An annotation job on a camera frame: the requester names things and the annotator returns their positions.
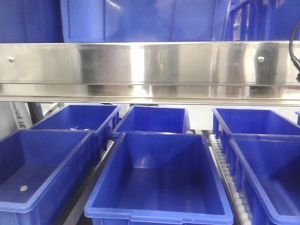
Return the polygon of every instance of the metal frame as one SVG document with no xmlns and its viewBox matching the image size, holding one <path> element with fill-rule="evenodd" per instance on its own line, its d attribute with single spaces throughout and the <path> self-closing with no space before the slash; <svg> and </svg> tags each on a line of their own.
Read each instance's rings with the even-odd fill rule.
<svg viewBox="0 0 300 225">
<path fill-rule="evenodd" d="M 0 74 L 0 101 L 300 105 L 286 41 L 0 44 Z"/>
</svg>

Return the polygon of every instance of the bolt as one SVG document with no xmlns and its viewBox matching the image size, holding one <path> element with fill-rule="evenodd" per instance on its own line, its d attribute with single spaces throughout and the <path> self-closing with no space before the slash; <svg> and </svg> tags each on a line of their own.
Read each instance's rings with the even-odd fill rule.
<svg viewBox="0 0 300 225">
<path fill-rule="evenodd" d="M 8 61 L 9 61 L 9 62 L 14 62 L 14 60 L 15 60 L 14 57 L 9 57 L 9 58 L 8 58 Z"/>
<path fill-rule="evenodd" d="M 262 62 L 264 62 L 264 57 L 263 57 L 263 56 L 258 56 L 258 57 L 257 57 L 257 60 L 258 60 L 260 63 L 262 63 Z"/>
</svg>

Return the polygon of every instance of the black cable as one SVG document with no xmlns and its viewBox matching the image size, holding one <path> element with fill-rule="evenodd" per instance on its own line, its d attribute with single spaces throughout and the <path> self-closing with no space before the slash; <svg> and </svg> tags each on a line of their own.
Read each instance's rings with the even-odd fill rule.
<svg viewBox="0 0 300 225">
<path fill-rule="evenodd" d="M 291 60 L 292 60 L 292 62 L 294 64 L 294 66 L 299 71 L 299 73 L 297 75 L 297 78 L 296 78 L 298 82 L 300 82 L 300 60 L 294 55 L 294 52 L 293 52 L 293 41 L 295 39 L 295 35 L 296 35 L 296 32 L 297 32 L 299 26 L 300 26 L 300 19 L 297 21 L 294 29 L 292 30 L 292 35 L 291 35 L 290 43 L 289 43 L 289 53 L 290 53 Z"/>
</svg>

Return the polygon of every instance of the metal beam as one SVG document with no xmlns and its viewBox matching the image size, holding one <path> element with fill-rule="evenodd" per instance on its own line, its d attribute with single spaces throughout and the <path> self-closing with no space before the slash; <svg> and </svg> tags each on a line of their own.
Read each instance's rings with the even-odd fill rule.
<svg viewBox="0 0 300 225">
<path fill-rule="evenodd" d="M 299 105 L 296 75 L 286 41 L 0 44 L 1 101 Z"/>
</svg>

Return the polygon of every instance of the blue plastic crate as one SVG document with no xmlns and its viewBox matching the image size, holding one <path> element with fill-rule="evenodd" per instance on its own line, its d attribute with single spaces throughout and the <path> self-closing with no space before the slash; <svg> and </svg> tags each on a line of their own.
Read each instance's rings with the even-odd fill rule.
<svg viewBox="0 0 300 225">
<path fill-rule="evenodd" d="M 298 115 L 297 124 L 300 125 L 300 111 L 296 111 L 296 114 Z"/>
<path fill-rule="evenodd" d="M 187 109 L 134 105 L 112 131 L 112 136 L 118 139 L 127 131 L 186 133 L 189 130 Z"/>
<path fill-rule="evenodd" d="M 92 136 L 20 130 L 0 141 L 0 224 L 57 224 L 93 165 Z"/>
<path fill-rule="evenodd" d="M 232 225 L 205 136 L 122 134 L 84 209 L 93 225 Z"/>
<path fill-rule="evenodd" d="M 61 0 L 65 42 L 225 40 L 229 0 Z"/>
<path fill-rule="evenodd" d="M 252 225 L 300 224 L 300 142 L 231 139 L 230 147 Z"/>
<path fill-rule="evenodd" d="M 300 140 L 300 126 L 273 110 L 215 108 L 213 113 L 213 132 L 217 139 L 220 134 L 223 153 L 230 138 Z"/>
<path fill-rule="evenodd" d="M 112 129 L 119 122 L 118 105 L 68 105 L 50 117 L 40 121 L 31 129 L 44 130 L 89 130 L 95 134 L 94 138 L 98 144 L 95 152 L 95 164 L 101 159 L 102 150 L 106 150 L 107 141 Z"/>
<path fill-rule="evenodd" d="M 0 43 L 62 42 L 59 0 L 1 0 Z"/>
<path fill-rule="evenodd" d="M 299 0 L 232 0 L 226 39 L 289 40 L 299 11 Z"/>
</svg>

